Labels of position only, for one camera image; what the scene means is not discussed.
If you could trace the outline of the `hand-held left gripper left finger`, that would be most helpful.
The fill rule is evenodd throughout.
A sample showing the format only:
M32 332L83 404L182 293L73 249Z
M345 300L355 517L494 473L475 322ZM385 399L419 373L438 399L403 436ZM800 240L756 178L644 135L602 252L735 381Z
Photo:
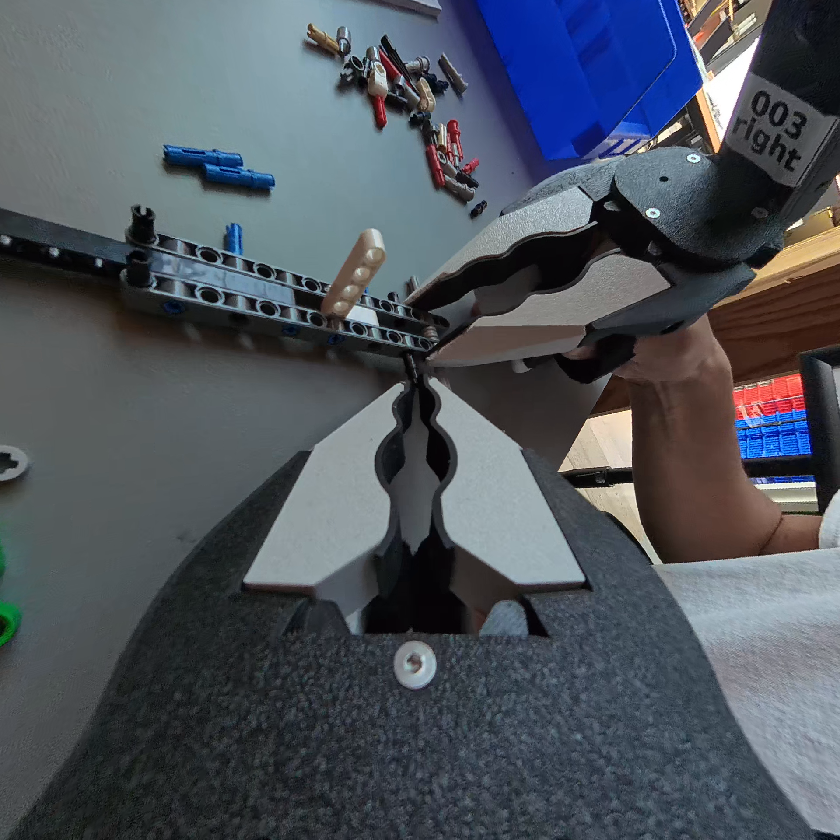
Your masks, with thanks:
M383 632L389 600L421 542L421 515L399 475L417 386L394 385L306 453L245 573L246 592L336 606L350 632Z

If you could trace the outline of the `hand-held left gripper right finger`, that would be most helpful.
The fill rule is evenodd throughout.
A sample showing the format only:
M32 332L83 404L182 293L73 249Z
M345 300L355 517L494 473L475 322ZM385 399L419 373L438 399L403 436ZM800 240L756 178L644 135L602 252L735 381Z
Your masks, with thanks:
M476 634L501 602L587 580L523 449L437 377L416 383L415 629Z

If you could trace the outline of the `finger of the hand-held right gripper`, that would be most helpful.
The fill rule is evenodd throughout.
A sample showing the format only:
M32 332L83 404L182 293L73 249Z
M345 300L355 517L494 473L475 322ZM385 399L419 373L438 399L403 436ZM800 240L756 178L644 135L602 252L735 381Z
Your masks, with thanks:
M447 369L561 354L578 347L595 321L669 287L648 262L605 253L592 259L571 286L533 292L508 311L480 314L443 339L427 362Z
M577 265L595 249L595 205L612 188L617 163L577 166L538 184L483 228L406 299L426 312L478 289L496 287L519 270Z

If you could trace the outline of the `grey black lego beam assembly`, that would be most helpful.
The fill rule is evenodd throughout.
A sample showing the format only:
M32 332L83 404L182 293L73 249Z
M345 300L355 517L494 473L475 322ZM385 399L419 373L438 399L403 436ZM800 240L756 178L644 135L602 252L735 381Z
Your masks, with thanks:
M426 355L449 330L445 318L368 295L350 314L325 314L327 283L158 233L147 207L131 214L119 242L3 208L2 257L87 277L136 311L322 347Z

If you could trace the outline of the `person's right forearm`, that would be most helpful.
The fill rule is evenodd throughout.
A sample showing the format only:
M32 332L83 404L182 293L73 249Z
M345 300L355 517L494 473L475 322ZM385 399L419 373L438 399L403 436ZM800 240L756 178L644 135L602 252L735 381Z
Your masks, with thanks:
M633 483L663 564L816 550L822 520L786 515L742 467L726 360L643 371L630 364Z

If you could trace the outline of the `pale short lego beam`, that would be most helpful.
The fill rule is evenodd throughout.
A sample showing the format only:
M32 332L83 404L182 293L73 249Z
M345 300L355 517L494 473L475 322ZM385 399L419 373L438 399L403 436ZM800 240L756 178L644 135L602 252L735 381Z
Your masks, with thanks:
M325 294L321 314L328 318L347 319L385 261L382 233L376 228L365 229Z

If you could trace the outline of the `pile of lego pins axles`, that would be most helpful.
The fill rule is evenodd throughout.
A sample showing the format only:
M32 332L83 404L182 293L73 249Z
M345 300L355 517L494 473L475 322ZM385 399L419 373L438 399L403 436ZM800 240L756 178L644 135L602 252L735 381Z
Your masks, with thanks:
M374 128L383 131L390 113L404 117L419 136L433 187L446 191L477 218L487 201L476 200L480 184L477 157L465 154L463 132L457 119L445 119L438 102L448 91L462 95L466 84L446 55L438 59L441 76L427 56L404 60L388 35L369 45L364 53L352 51L350 31L342 26L332 35L308 24L307 44L339 62L337 89L357 91L367 101Z

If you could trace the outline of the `person's right hand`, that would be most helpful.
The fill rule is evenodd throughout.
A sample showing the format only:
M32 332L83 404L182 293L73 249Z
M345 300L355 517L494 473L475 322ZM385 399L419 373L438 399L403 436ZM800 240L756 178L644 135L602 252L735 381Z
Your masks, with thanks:
M628 385L714 385L730 392L729 359L708 316L667 334L638 337L630 359L612 373Z

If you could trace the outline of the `blue plastic bin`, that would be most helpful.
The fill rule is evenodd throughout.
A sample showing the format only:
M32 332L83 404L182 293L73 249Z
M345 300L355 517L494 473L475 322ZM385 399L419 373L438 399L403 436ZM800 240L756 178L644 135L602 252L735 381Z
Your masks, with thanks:
M478 1L546 161L635 151L702 85L676 1Z

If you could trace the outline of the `rack of red blue bins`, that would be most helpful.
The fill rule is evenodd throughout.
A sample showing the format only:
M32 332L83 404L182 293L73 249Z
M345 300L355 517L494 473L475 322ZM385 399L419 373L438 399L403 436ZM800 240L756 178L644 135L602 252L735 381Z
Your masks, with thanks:
M742 460L811 457L801 374L738 385L732 391L732 400Z

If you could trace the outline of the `person's white shirt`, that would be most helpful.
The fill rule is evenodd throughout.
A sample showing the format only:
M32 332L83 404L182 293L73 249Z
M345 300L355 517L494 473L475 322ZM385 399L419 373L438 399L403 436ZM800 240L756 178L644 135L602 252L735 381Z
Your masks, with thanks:
M839 494L818 549L661 565L733 716L820 838L839 834Z

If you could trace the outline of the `black metal frame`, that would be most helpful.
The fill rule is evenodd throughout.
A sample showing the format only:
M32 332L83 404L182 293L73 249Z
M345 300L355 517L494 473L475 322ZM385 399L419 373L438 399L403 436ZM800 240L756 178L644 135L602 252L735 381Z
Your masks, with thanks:
M839 346L800 353L798 360L816 503L825 513L839 489Z

